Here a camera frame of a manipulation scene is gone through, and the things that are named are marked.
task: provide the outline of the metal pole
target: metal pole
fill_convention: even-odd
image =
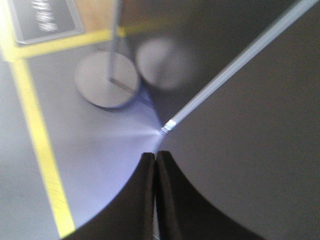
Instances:
[[[118,27],[120,25],[121,13],[122,13],[123,1],[114,0],[114,14],[112,20],[112,32],[110,43],[110,55],[107,67],[107,80],[113,82],[114,70],[115,70],[115,53],[118,51]]]

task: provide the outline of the blurred object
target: blurred object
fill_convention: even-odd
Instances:
[[[135,62],[151,86],[164,91],[183,90],[199,75],[200,59],[187,44],[178,45],[169,37],[153,38],[143,42]]]

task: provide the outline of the wooden panel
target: wooden panel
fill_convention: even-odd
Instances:
[[[113,18],[112,0],[75,0],[86,32],[110,29]]]

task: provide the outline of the stanchion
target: stanchion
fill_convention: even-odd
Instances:
[[[117,53],[118,28],[122,15],[122,0],[115,0],[110,51],[96,51],[78,64],[74,80],[82,96],[104,108],[118,108],[130,101],[140,87],[140,79],[131,60]]]

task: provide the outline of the yellow floor line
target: yellow floor line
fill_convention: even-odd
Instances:
[[[17,49],[6,9],[4,1],[0,0],[0,47],[3,59],[12,62],[12,56],[17,54]]]
[[[125,33],[123,30],[119,31],[119,36],[124,37]],[[39,55],[59,52],[67,49],[82,47],[86,45],[92,45],[97,43],[102,43],[109,41],[111,39],[110,30],[99,30],[89,33],[83,33],[79,35],[69,36],[65,38],[60,38],[56,40],[51,40],[47,42],[42,42],[38,44],[28,45],[24,47],[19,47],[18,51],[14,54],[18,54],[20,58],[30,58]]]
[[[11,70],[55,224],[62,238],[75,230],[75,224],[56,165],[33,80],[24,59],[12,62]]]

